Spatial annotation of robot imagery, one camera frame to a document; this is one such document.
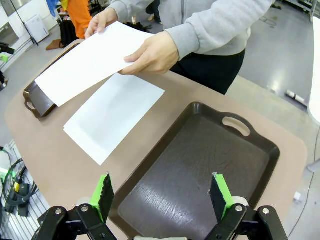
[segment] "black bag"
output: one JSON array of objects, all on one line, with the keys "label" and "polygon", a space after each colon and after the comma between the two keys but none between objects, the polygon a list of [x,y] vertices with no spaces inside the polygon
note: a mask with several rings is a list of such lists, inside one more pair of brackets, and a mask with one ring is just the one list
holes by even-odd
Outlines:
[{"label": "black bag", "polygon": [[61,44],[63,47],[68,46],[73,41],[77,40],[76,35],[76,28],[72,21],[70,20],[63,20],[60,23],[60,30],[61,30]]}]

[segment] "yellow label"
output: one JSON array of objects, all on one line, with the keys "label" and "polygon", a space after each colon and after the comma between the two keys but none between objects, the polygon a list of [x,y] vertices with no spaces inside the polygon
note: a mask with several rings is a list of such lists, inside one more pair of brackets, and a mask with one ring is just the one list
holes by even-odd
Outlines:
[{"label": "yellow label", "polygon": [[16,192],[16,193],[19,193],[19,189],[20,189],[20,184],[16,182],[16,183],[14,184],[14,190],[15,190],[15,192]]}]

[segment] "sleeve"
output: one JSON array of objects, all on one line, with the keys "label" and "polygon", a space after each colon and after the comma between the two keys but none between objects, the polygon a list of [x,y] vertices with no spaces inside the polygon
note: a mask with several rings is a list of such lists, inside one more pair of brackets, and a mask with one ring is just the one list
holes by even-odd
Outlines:
[{"label": "sleeve", "polygon": [[153,0],[113,0],[109,8],[115,10],[119,22],[125,22],[145,10],[152,2]]},{"label": "sleeve", "polygon": [[194,13],[184,24],[165,31],[174,40],[180,60],[190,53],[206,53],[249,28],[267,12],[272,1],[218,0],[210,9]]}]

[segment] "gray sweatshirt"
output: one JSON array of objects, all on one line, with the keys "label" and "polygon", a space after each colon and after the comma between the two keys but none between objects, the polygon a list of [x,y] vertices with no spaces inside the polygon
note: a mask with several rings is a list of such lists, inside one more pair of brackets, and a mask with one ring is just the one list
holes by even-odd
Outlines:
[{"label": "gray sweatshirt", "polygon": [[[242,52],[250,26],[273,0],[160,0],[164,30],[174,40],[180,60],[190,53],[230,56]],[[114,0],[120,22],[129,21],[153,0]]]}]

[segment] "orange clothing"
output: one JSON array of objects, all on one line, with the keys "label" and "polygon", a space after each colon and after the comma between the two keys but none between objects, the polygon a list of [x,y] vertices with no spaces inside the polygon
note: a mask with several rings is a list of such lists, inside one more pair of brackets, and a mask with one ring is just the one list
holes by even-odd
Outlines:
[{"label": "orange clothing", "polygon": [[88,0],[69,0],[68,13],[75,27],[76,36],[85,39],[85,29],[92,19],[89,12]]}]

